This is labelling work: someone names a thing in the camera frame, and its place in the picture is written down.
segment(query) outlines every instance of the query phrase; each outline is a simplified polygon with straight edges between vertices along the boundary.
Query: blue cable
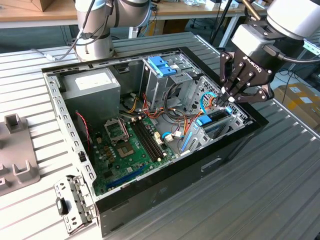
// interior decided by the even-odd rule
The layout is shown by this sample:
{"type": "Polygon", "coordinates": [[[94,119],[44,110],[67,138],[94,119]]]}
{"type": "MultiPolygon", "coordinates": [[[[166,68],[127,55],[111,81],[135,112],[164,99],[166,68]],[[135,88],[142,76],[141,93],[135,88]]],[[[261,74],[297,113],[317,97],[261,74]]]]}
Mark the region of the blue cable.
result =
{"type": "Polygon", "coordinates": [[[206,91],[202,96],[201,96],[201,99],[200,99],[200,107],[201,107],[201,110],[203,111],[204,114],[207,114],[206,110],[205,110],[205,106],[204,106],[204,97],[206,94],[209,94],[211,95],[212,97],[216,98],[217,95],[215,95],[213,92],[211,91],[206,91]]]}
{"type": "Polygon", "coordinates": [[[144,35],[145,35],[145,33],[147,32],[147,30],[148,30],[148,27],[149,27],[149,21],[147,22],[147,24],[146,24],[146,28],[145,28],[145,30],[144,30],[144,32],[143,32],[143,34],[141,35],[141,37],[143,37],[144,35]]]}
{"type": "Polygon", "coordinates": [[[169,135],[169,134],[171,134],[171,132],[170,132],[170,131],[166,131],[164,134],[162,134],[162,138],[164,139],[165,136],[167,136],[167,135],[169,135]]]}

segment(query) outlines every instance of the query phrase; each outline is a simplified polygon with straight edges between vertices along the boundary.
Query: blue pcie slot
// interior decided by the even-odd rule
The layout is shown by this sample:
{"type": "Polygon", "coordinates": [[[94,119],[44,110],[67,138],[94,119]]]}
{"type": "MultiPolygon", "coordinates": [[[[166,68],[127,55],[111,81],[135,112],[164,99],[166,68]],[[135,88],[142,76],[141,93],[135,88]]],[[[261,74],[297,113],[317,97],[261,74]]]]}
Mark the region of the blue pcie slot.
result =
{"type": "Polygon", "coordinates": [[[109,189],[109,188],[115,187],[115,186],[117,186],[117,185],[121,185],[121,184],[127,182],[128,180],[130,180],[130,179],[138,176],[139,174],[141,174],[141,173],[142,173],[142,170],[143,170],[145,167],[146,167],[146,165],[140,167],[138,170],[135,170],[135,171],[129,173],[128,175],[125,175],[125,176],[119,178],[118,180],[115,180],[115,181],[113,181],[113,182],[108,183],[105,187],[106,187],[107,189],[109,189]]]}
{"type": "Polygon", "coordinates": [[[191,136],[192,136],[192,131],[189,133],[188,137],[186,138],[186,140],[185,140],[185,142],[184,142],[184,144],[183,144],[183,146],[181,148],[182,152],[185,150],[185,148],[186,148],[191,136]]]}

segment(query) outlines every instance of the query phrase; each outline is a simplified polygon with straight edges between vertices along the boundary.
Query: ram slot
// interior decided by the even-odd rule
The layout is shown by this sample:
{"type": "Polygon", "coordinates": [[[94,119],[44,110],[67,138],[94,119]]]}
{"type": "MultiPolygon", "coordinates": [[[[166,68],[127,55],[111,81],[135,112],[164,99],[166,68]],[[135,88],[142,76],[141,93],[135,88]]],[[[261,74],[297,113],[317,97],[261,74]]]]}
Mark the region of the ram slot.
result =
{"type": "Polygon", "coordinates": [[[151,143],[151,145],[152,145],[152,149],[153,149],[154,152],[156,152],[158,158],[162,158],[162,157],[163,157],[162,151],[160,150],[160,148],[159,148],[159,146],[157,145],[156,141],[149,135],[148,131],[146,130],[145,125],[144,125],[142,122],[140,122],[140,123],[138,124],[138,127],[141,129],[141,131],[142,131],[142,133],[143,133],[144,135],[147,135],[147,136],[148,136],[148,139],[150,140],[150,143],[151,143]]]}
{"type": "Polygon", "coordinates": [[[161,159],[163,157],[163,153],[156,145],[154,139],[149,135],[142,122],[134,123],[132,129],[153,162],[156,162],[159,158],[161,159]]]}
{"type": "Polygon", "coordinates": [[[140,129],[138,128],[138,126],[136,124],[134,124],[132,126],[133,131],[135,132],[136,136],[138,137],[138,139],[140,140],[140,142],[142,143],[142,146],[144,147],[144,149],[147,151],[147,153],[149,154],[151,160],[154,162],[154,159],[156,159],[156,155],[155,153],[152,151],[152,148],[150,147],[150,144],[148,143],[148,141],[145,139],[145,137],[143,136],[143,134],[140,132],[140,129]]]}

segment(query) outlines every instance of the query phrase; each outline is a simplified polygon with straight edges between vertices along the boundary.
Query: slotted metal surface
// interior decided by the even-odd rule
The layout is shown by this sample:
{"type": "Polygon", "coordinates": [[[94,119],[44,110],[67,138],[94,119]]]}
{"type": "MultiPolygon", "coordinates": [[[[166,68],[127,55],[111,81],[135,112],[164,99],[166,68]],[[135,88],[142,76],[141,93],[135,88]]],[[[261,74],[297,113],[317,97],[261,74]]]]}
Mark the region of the slotted metal surface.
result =
{"type": "Polygon", "coordinates": [[[303,47],[314,55],[320,54],[320,29],[318,29],[311,37],[304,40],[303,47]]]}
{"type": "MultiPolygon", "coordinates": [[[[212,69],[218,55],[191,33],[115,41],[121,55],[189,47],[212,69]]],[[[47,49],[62,55],[66,47],[47,49]]],[[[77,62],[72,53],[67,63],[77,62]]],[[[27,117],[41,180],[0,197],[1,239],[100,239],[95,224],[68,237],[53,185],[72,174],[40,68],[30,51],[0,55],[0,118],[27,117]]],[[[108,240],[314,239],[320,232],[320,142],[274,101],[254,104],[270,122],[217,171],[108,235],[108,240]]]]}

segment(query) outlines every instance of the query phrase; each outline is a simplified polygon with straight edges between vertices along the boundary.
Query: workbench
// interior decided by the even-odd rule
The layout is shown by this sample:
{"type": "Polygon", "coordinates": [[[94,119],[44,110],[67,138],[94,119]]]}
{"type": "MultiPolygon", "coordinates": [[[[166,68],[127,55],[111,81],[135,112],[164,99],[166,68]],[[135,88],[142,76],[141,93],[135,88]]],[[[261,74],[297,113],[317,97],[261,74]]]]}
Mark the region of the workbench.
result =
{"type": "MultiPolygon", "coordinates": [[[[189,47],[219,73],[218,52],[201,37],[177,33],[114,41],[120,55],[189,47]]],[[[67,47],[43,49],[61,56],[67,47]]],[[[53,185],[73,174],[41,68],[31,52],[0,54],[0,118],[26,117],[41,179],[0,197],[1,239],[69,239],[53,185]]],[[[269,121],[235,159],[106,237],[108,240],[313,240],[320,231],[320,138],[277,101],[253,106],[269,121]]],[[[100,239],[91,224],[71,239],[100,239]]]]}
{"type": "MultiPolygon", "coordinates": [[[[200,18],[216,18],[218,16],[218,7],[211,8],[205,4],[200,6],[189,6],[184,2],[165,2],[157,4],[157,21],[172,19],[200,19],[200,18]]],[[[266,15],[267,11],[254,5],[259,14],[266,15]]],[[[239,8],[230,8],[226,17],[231,17],[230,23],[225,31],[220,47],[226,46],[237,22],[241,16],[244,16],[244,6],[241,4],[239,8]]],[[[25,10],[17,7],[2,5],[0,8],[0,29],[6,28],[26,28],[26,27],[43,27],[43,26],[63,26],[77,25],[77,12],[73,0],[55,0],[45,12],[25,10]]],[[[136,38],[138,29],[130,27],[128,38],[136,38]]]]}

